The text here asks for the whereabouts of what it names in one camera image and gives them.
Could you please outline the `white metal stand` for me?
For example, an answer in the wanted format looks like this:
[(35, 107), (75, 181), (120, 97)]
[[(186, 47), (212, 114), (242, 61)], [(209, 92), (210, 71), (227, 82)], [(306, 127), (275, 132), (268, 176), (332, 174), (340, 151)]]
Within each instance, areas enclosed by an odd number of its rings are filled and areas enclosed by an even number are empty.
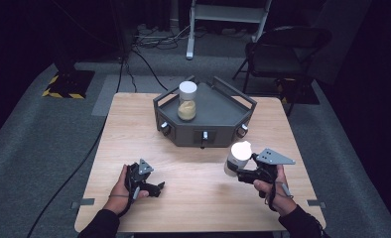
[(251, 37), (253, 42), (257, 42), (264, 32), (272, 1), (265, 0), (265, 5), (260, 8), (248, 8), (198, 4), (196, 0), (193, 0), (190, 8), (190, 32), (186, 59), (192, 60), (195, 55), (196, 20), (257, 24), (258, 30)]

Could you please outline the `dark grey corner rack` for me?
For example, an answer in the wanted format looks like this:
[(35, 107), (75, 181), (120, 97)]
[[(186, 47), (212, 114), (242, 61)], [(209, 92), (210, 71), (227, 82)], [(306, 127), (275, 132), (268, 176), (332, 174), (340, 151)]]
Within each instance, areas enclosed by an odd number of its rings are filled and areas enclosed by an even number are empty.
[[(228, 147), (248, 133), (248, 124), (257, 102), (218, 77), (211, 82), (198, 82), (196, 90), (185, 96), (180, 88), (157, 96), (154, 111), (157, 130), (180, 147)], [(193, 97), (195, 117), (183, 120), (179, 107), (183, 99)]]

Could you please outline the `jar of yellow powder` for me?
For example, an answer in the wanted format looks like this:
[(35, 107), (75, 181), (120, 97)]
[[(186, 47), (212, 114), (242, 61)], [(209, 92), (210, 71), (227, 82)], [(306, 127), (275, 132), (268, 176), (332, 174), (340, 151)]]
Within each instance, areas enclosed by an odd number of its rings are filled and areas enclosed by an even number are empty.
[(185, 121), (196, 117), (196, 91), (197, 85), (192, 81), (183, 81), (179, 85), (179, 107), (178, 116)]

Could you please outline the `jar of white powder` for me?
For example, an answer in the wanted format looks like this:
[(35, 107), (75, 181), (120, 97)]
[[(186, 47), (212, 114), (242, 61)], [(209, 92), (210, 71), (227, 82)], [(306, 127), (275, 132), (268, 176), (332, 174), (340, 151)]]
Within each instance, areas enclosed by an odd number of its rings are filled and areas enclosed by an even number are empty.
[(236, 171), (245, 168), (251, 155), (251, 144), (248, 141), (233, 144), (224, 163), (224, 172), (230, 177), (236, 177)]

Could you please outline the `black folding chair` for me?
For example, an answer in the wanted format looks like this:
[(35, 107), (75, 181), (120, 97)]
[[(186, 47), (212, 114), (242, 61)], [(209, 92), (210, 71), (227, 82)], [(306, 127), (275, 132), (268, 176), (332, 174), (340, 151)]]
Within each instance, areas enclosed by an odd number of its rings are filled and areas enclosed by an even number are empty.
[(302, 94), (302, 88), (312, 82), (308, 71), (315, 55), (332, 39), (328, 29), (306, 26), (283, 26), (266, 31), (255, 43), (245, 46), (245, 59), (233, 79), (245, 73), (243, 92), (249, 76), (274, 78), (277, 85), (292, 79), (293, 87), (283, 90), (280, 99), (290, 99), (290, 115)]

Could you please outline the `person's left hand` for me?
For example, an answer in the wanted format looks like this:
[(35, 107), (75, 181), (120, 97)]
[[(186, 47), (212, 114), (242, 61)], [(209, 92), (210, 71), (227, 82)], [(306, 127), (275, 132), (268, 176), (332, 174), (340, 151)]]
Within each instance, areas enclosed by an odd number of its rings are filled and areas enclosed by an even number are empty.
[(129, 203), (129, 191), (125, 187), (125, 179), (128, 167), (123, 166), (119, 179), (111, 189), (108, 200), (103, 206), (104, 209), (110, 210), (116, 215), (123, 214)]

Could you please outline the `black stand base hazard tape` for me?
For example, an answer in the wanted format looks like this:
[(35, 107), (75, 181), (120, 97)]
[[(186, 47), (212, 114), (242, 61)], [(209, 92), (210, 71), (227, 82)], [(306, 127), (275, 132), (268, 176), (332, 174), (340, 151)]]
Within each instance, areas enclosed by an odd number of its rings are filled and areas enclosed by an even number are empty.
[(43, 96), (84, 99), (94, 75), (95, 72), (92, 70), (75, 70), (71, 73), (57, 72), (43, 92)]
[[(292, 78), (284, 78), (277, 82), (277, 89), (280, 93), (281, 101), (284, 104), (293, 103), (297, 82)], [(313, 104), (320, 103), (312, 86), (304, 84), (301, 87), (298, 99), (295, 101), (298, 104)]]

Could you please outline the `person's right hand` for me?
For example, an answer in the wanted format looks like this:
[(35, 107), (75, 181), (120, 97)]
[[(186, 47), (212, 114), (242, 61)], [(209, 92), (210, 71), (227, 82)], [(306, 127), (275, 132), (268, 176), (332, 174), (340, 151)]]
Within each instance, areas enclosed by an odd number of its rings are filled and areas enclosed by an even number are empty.
[(277, 178), (274, 184), (257, 179), (254, 182), (254, 187), (258, 191), (266, 193), (266, 203), (272, 204), (281, 217), (290, 214), (297, 208), (296, 202), (287, 194), (288, 183), (282, 165), (277, 166)]

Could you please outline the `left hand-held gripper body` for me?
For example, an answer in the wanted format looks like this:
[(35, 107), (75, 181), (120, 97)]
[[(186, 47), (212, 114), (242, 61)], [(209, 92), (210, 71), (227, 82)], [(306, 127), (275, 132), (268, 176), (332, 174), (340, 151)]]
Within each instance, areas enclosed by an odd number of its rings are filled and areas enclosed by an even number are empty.
[(138, 197), (141, 190), (153, 191), (146, 185), (146, 179), (154, 169), (143, 159), (138, 163), (128, 166), (125, 179), (125, 187), (128, 189), (132, 200)]

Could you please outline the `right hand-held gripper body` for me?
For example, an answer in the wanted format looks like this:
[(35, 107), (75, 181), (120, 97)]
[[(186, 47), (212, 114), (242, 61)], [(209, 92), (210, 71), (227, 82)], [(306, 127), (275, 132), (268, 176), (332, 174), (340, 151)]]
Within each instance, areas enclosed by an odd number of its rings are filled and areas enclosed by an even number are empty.
[(296, 162), (272, 149), (266, 148), (260, 154), (257, 154), (258, 166), (256, 174), (258, 179), (273, 183), (277, 178), (278, 165), (294, 165)]

